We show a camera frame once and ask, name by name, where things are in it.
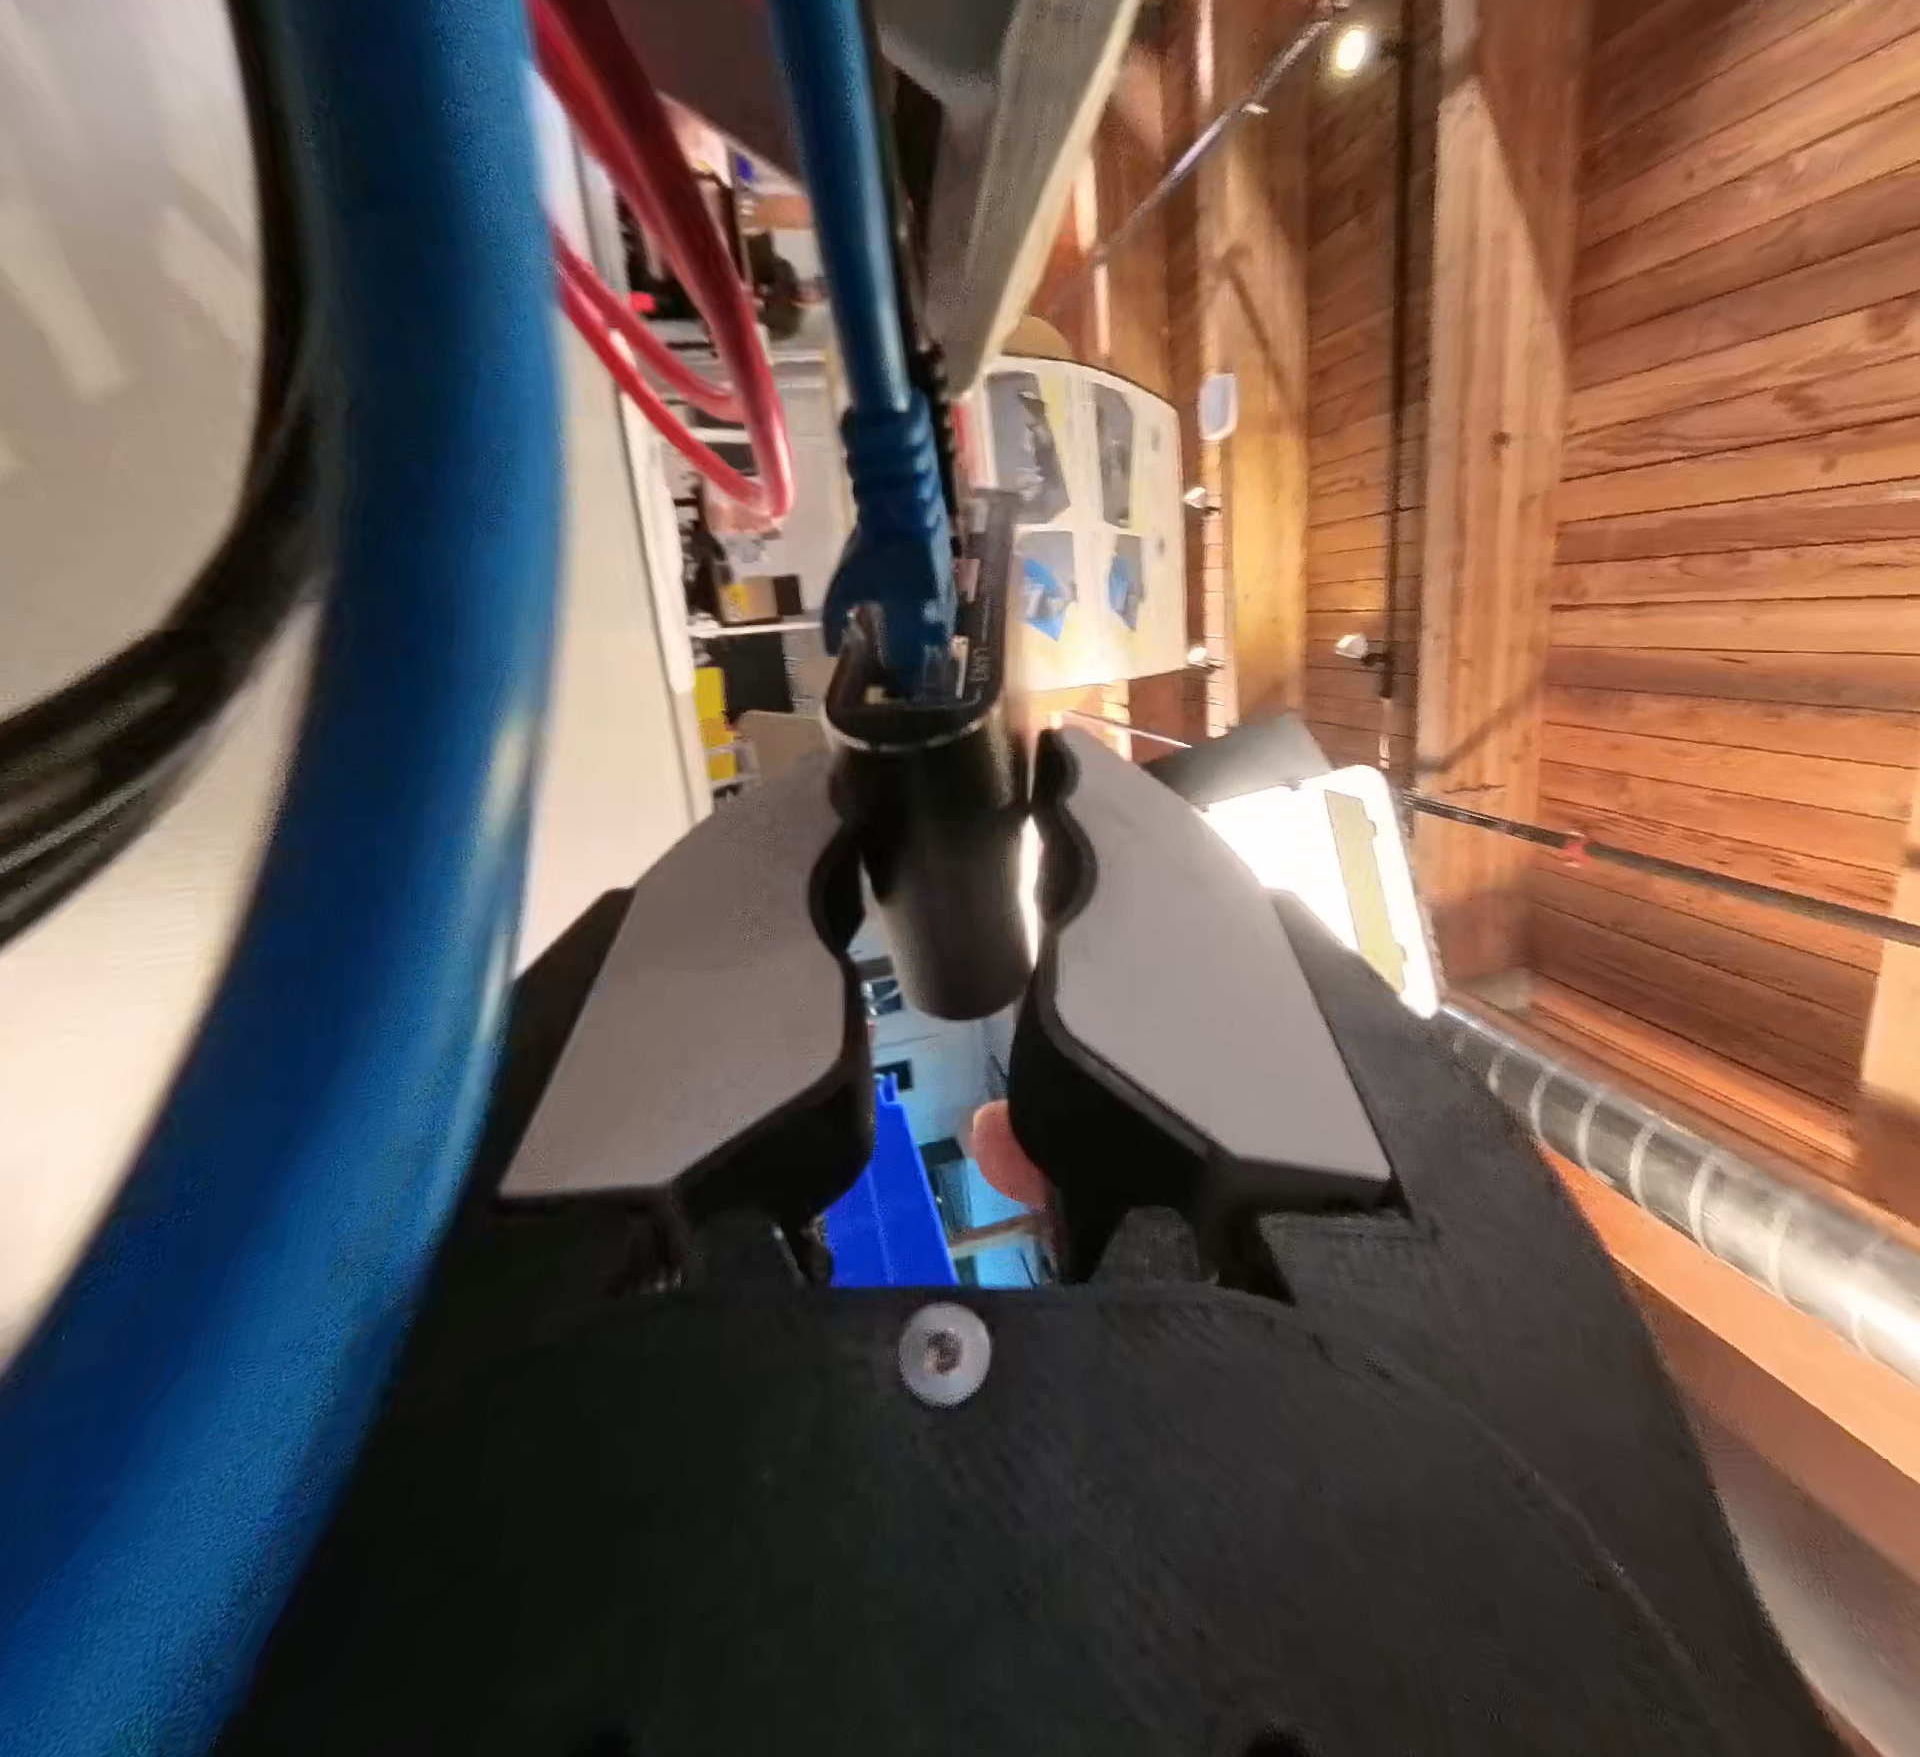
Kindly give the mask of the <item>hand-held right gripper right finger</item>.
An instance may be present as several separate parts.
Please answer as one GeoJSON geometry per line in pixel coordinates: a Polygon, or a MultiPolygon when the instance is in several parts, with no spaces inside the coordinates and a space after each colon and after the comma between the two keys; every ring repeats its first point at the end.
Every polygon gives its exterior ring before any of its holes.
{"type": "Polygon", "coordinates": [[[1013,1133],[1061,1269],[1170,1211],[1216,1269],[1261,1216],[1369,1214],[1396,1175],[1276,905],[1187,801],[1082,732],[1042,736],[1039,953],[1013,1133]]]}

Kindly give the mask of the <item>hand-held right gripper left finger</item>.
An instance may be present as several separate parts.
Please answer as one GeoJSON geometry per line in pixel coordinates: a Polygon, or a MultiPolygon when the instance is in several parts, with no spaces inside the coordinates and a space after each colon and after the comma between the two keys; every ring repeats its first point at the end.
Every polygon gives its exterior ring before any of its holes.
{"type": "Polygon", "coordinates": [[[875,1140],[860,922],[824,755],[713,811],[633,888],[501,1198],[622,1199],[674,1248],[730,1214],[806,1233],[875,1140]]]}

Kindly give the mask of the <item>black ethernet splitter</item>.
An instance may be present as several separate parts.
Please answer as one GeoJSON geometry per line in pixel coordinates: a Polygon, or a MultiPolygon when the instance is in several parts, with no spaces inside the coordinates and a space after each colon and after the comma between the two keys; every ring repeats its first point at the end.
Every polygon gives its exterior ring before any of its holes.
{"type": "Polygon", "coordinates": [[[828,790],[910,1005],[950,1025],[990,1019],[1032,970],[1023,840],[1029,749],[1005,648],[976,620],[931,691],[882,662],[875,608],[853,610],[826,696],[828,790]]]}

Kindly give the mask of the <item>person's left hand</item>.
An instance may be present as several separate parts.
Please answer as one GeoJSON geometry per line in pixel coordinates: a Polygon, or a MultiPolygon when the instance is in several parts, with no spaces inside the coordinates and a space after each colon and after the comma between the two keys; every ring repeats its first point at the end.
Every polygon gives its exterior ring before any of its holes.
{"type": "Polygon", "coordinates": [[[990,1098],[972,1114],[969,1154],[984,1182],[1001,1196],[1031,1214],[1049,1210],[1049,1179],[1020,1147],[1009,1098],[990,1098]]]}

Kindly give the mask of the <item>white ceiling light panel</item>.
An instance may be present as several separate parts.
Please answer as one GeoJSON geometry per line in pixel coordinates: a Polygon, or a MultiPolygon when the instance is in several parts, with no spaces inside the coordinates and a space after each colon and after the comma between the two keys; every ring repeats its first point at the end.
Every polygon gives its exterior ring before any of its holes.
{"type": "Polygon", "coordinates": [[[1269,891],[1299,902],[1409,1013],[1423,1021],[1438,1014],[1441,977],[1428,911],[1403,818],[1377,769],[1342,767],[1200,811],[1269,891]]]}

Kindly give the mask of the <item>thin metal conduit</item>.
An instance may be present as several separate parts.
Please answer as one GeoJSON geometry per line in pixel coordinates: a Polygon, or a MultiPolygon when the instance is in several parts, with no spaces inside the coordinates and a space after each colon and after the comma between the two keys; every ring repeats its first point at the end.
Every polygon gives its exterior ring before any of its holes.
{"type": "Polygon", "coordinates": [[[1099,238],[1076,273],[1093,275],[1099,268],[1111,263],[1128,248],[1141,228],[1155,220],[1161,210],[1202,170],[1213,154],[1245,125],[1247,118],[1265,113],[1266,100],[1278,85],[1319,47],[1330,33],[1344,23],[1348,12],[1360,0],[1314,0],[1308,16],[1299,28],[1261,65],[1261,71],[1204,123],[1187,141],[1181,153],[1170,162],[1165,174],[1148,189],[1148,194],[1120,220],[1113,233],[1099,238]]]}

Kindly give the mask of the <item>blue plastic bin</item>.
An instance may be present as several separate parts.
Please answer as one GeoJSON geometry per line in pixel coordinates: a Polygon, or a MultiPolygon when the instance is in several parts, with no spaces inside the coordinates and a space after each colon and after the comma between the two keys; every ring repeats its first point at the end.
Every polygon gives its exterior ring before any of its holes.
{"type": "Polygon", "coordinates": [[[873,1075],[873,1147],[824,1214],[832,1288],[954,1288],[945,1227],[894,1072],[873,1075]]]}

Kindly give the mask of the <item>cluttered storage shelf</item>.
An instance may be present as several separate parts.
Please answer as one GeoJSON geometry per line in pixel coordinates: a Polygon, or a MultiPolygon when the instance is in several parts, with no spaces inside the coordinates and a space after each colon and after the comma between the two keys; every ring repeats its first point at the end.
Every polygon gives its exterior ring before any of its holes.
{"type": "Polygon", "coordinates": [[[617,398],[667,686],[701,746],[708,803],[717,806],[764,775],[767,751],[741,729],[742,715],[811,717],[818,707],[826,673],[818,613],[848,518],[828,415],[828,313],[809,275],[812,233],[762,228],[754,169],[722,143],[693,159],[693,182],[747,277],[794,473],[791,509],[764,519],[712,484],[632,395],[617,398]]]}

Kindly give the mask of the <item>shiny metal pipe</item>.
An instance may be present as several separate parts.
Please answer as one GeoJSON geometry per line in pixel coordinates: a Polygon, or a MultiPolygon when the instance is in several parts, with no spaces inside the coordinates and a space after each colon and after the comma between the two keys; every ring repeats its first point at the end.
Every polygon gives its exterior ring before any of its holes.
{"type": "Polygon", "coordinates": [[[1917,1383],[1911,1242],[1473,1010],[1444,1005],[1430,1025],[1541,1146],[1917,1383]]]}

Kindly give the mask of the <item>black vertical pipe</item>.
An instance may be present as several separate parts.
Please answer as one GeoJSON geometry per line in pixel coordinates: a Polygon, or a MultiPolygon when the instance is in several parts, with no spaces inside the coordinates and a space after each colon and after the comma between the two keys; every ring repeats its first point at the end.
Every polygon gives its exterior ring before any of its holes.
{"type": "Polygon", "coordinates": [[[1392,41],[1396,65],[1396,141],[1393,141],[1393,197],[1390,239],[1390,309],[1387,309],[1387,443],[1386,443],[1386,529],[1382,545],[1382,658],[1377,688],[1382,712],[1390,712],[1397,689],[1396,603],[1399,590],[1399,527],[1403,502],[1403,464],[1407,438],[1407,329],[1411,277],[1411,197],[1413,197],[1413,100],[1420,61],[1420,3],[1402,0],[1397,31],[1392,41]]]}

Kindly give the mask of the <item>thin black rod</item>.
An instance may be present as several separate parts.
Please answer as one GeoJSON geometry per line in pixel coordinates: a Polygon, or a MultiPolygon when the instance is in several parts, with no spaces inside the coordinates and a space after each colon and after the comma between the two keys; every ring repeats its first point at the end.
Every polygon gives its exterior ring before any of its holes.
{"type": "Polygon", "coordinates": [[[1878,937],[1882,942],[1892,942],[1905,947],[1917,946],[1917,925],[1882,909],[1836,903],[1779,885],[1727,875],[1699,863],[1648,854],[1619,846],[1615,842],[1594,838],[1581,831],[1507,818],[1462,806],[1453,801],[1435,798],[1409,787],[1397,790],[1397,801],[1413,815],[1499,834],[1501,838],[1548,852],[1566,865],[1606,863],[1622,871],[1711,891],[1721,897],[1738,900],[1746,905],[1786,914],[1790,918],[1844,930],[1853,936],[1878,937]]]}

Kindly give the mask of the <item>wall poster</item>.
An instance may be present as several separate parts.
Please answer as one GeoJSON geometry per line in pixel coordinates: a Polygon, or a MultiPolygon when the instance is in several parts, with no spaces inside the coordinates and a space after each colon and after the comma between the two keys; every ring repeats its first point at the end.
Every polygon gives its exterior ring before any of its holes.
{"type": "Polygon", "coordinates": [[[969,396],[976,485],[1006,495],[1017,681],[1063,693],[1187,662],[1174,408],[1064,358],[1002,357],[969,396]]]}

